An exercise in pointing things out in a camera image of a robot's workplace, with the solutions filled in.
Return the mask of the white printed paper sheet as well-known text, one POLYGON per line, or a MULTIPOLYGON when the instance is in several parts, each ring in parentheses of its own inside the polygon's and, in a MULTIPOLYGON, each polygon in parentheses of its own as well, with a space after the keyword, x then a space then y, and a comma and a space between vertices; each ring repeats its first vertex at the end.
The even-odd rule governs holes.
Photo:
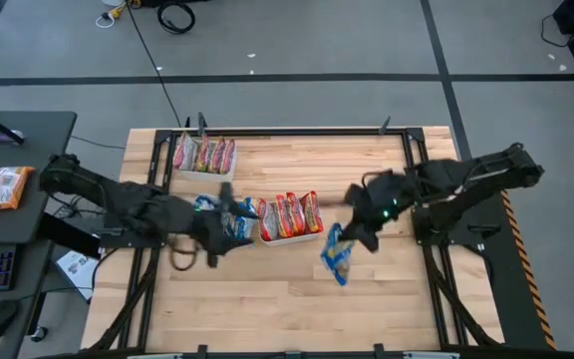
POLYGON ((86 302, 90 302, 93 297, 93 274, 98 264, 97 259, 73 250, 63 254, 56 261, 57 267, 86 302))

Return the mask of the orange ramen packet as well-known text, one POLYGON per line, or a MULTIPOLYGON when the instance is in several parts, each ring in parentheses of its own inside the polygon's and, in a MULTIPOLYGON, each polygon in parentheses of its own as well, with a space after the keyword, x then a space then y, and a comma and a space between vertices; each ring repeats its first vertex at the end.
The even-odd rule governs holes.
POLYGON ((35 171, 32 167, 0 168, 0 210, 19 206, 25 184, 35 171))

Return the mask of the black aluminium table frame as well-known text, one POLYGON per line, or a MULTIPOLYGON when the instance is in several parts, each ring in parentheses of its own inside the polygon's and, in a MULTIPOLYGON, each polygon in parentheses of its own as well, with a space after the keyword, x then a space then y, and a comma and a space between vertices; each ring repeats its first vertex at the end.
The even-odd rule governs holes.
MULTIPOLYGON (((447 127, 224 128, 213 137, 236 140, 237 195, 318 196, 323 221, 344 223, 347 187, 367 172, 402 170, 409 161, 452 159, 447 127)), ((256 240, 224 256, 216 268, 203 255, 157 261, 155 284, 137 306, 126 343, 149 352, 362 351, 435 349, 465 337, 449 307, 437 324, 425 250, 410 217, 388 223, 380 248, 356 246, 347 284, 339 285, 320 253, 323 237, 271 245, 256 240)))

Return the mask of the white plastic bin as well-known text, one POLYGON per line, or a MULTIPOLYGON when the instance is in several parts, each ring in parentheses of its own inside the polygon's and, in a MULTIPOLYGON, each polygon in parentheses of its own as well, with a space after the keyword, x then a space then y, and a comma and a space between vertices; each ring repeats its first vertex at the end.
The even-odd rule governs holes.
MULTIPOLYGON (((299 196, 296 194, 296 196, 299 198, 299 200, 305 195, 303 194, 302 196, 299 196)), ((278 217, 277 217, 277 212, 276 212, 276 204, 275 204, 275 197, 272 200, 266 200, 267 202, 270 202, 275 210, 276 213, 276 222, 277 222, 277 228, 278 228, 278 217)), ((320 233, 323 232, 323 230, 321 232, 317 232, 317 233, 309 233, 306 231, 300 235, 300 236, 292 236, 292 237, 288 237, 288 238, 284 238, 281 237, 279 234, 279 230, 278 230, 278 236, 276 239, 272 240, 272 241, 264 241, 262 240, 264 243, 266 243, 269 246, 277 246, 277 245, 283 245, 283 244, 291 244, 291 243, 297 243, 297 242, 302 242, 302 241, 308 241, 308 240, 313 240, 314 238, 316 238, 320 233)))
MULTIPOLYGON (((224 215, 225 215, 225 213, 221 216, 221 223, 222 223, 222 225, 223 225, 222 219, 223 219, 223 216, 224 216, 224 215)), ((249 246, 236 246, 236 247, 237 247, 237 248, 246 248, 246 247, 252 247, 253 245, 249 245, 249 246)))
MULTIPOLYGON (((179 139, 179 137, 181 136, 182 133, 183 133, 183 132, 181 132, 178 136, 176 136, 176 137, 174 138, 174 152, 175 152, 175 148, 176 148, 176 142, 178 141, 178 139, 179 139)), ((200 143, 201 143, 201 136, 202 136, 202 135, 192 136, 192 137, 198 142, 198 146, 199 146, 200 143)), ((209 138, 210 138, 211 144, 213 144, 213 143, 216 142, 220 137, 217 137, 217 138, 215 138, 215 139, 213 139, 213 138, 211 138, 211 137, 209 137, 209 138)), ((232 163, 232 169, 231 169, 230 173, 227 174, 227 175, 222 175, 221 173, 219 173, 219 174, 212 174, 212 173, 210 173, 209 171, 207 171, 206 173, 196 172, 196 171, 194 170, 194 167, 193 167, 193 170, 192 170, 192 171, 180 171, 180 170, 176 169, 174 166, 172 166, 172 168, 173 168, 174 170, 176 170, 177 172, 179 172, 179 174, 180 174, 183 178, 185 178, 185 179, 187 179, 187 180, 206 180, 206 181, 214 181, 214 182, 232 181, 232 180, 233 180, 233 177, 234 177, 234 173, 235 173, 236 161, 237 161, 237 143, 236 143, 235 157, 234 157, 234 160, 233 160, 233 163, 232 163)))

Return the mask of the black desk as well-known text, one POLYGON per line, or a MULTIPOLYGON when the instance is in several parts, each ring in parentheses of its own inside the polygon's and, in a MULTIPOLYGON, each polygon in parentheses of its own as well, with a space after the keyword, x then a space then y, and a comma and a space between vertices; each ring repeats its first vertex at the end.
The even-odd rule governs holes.
MULTIPOLYGON (((41 170, 53 154, 65 151, 77 115, 73 112, 0 112, 0 123, 19 130, 22 145, 0 145, 0 167, 29 166, 41 170)), ((0 338, 0 359, 16 359, 30 326, 37 295, 43 287, 54 245, 36 234, 48 196, 39 191, 39 175, 26 183, 15 210, 0 210, 0 244, 17 243, 13 288, 0 291, 0 301, 16 299, 19 309, 0 338)))

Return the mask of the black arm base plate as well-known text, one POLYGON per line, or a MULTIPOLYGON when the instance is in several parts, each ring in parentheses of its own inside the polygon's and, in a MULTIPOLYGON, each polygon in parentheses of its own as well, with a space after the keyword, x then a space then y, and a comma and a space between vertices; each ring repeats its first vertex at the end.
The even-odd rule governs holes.
POLYGON ((500 232, 497 223, 475 222, 471 215, 449 218, 445 224, 437 224, 427 207, 412 210, 415 239, 419 245, 473 245, 484 244, 491 236, 500 232))
POLYGON ((156 248, 166 245, 162 237, 143 236, 124 228, 102 228, 97 231, 100 247, 104 248, 156 248))

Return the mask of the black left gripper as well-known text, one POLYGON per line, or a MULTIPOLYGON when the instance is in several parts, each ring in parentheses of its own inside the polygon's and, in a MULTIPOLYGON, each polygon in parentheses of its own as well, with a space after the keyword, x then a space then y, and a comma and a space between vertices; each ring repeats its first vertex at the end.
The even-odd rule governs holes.
POLYGON ((206 252, 207 265, 216 267, 218 257, 225 255, 233 246, 249 246, 251 238, 230 237, 224 229, 224 220, 228 213, 234 216, 257 218, 257 214, 238 202, 233 202, 230 182, 223 182, 218 195, 219 203, 214 209, 196 209, 192 220, 190 237, 200 244, 206 252))

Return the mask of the red beef ramen packet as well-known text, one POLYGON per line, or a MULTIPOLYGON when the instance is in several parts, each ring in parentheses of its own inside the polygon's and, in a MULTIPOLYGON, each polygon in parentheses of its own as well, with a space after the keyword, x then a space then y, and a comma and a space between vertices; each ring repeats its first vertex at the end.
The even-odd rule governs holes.
POLYGON ((289 212, 289 206, 284 195, 278 194, 275 197, 276 212, 278 217, 278 230, 281 237, 288 238, 293 236, 292 221, 289 212))
POLYGON ((272 241, 278 236, 276 213, 273 205, 260 198, 257 202, 258 225, 261 239, 272 241))
POLYGON ((314 191, 308 192, 300 199, 300 203, 305 215, 306 231, 309 233, 321 232, 324 229, 324 225, 317 194, 314 191))
POLYGON ((306 229, 306 221, 302 204, 294 192, 287 192, 286 195, 293 235, 300 236, 306 229))

